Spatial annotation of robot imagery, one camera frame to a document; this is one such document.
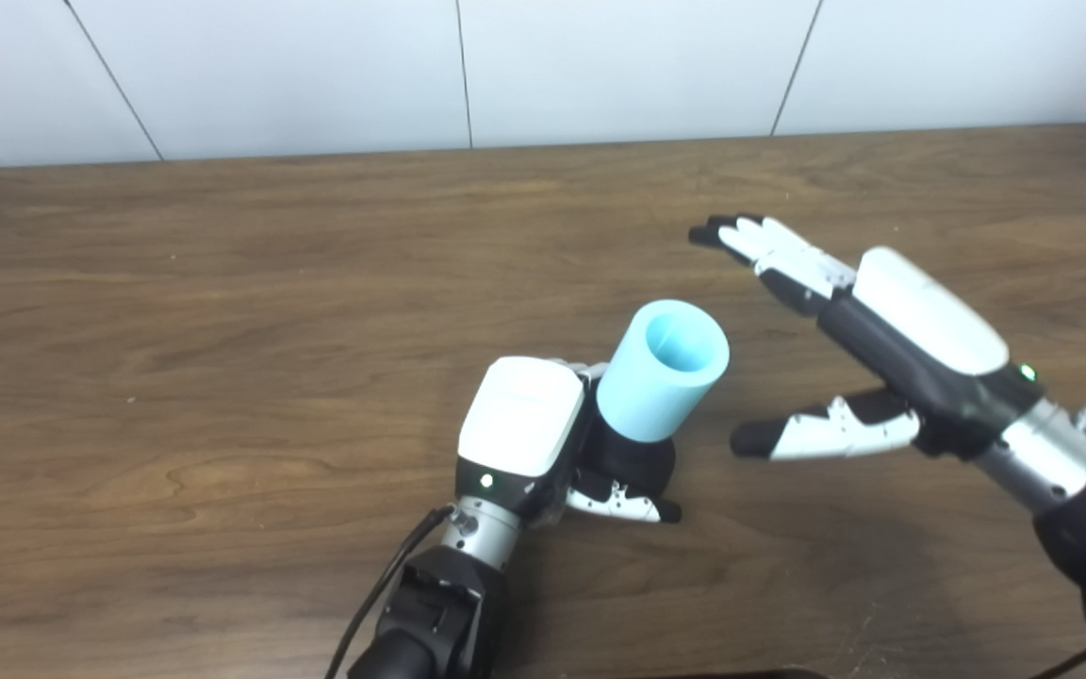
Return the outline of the white and black left hand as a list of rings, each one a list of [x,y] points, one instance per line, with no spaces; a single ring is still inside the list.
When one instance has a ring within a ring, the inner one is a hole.
[[[607,364],[504,356],[488,366],[458,433],[455,494],[505,510],[522,528],[561,512],[675,524],[664,498],[675,442],[637,441],[603,416]]]

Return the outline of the white and black right hand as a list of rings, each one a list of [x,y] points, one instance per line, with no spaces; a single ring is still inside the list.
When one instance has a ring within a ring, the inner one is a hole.
[[[849,458],[914,447],[970,461],[1044,397],[990,323],[892,248],[866,250],[850,267],[781,221],[747,212],[712,215],[689,229],[689,240],[749,268],[880,381],[781,420],[742,422],[730,435],[740,458]]]

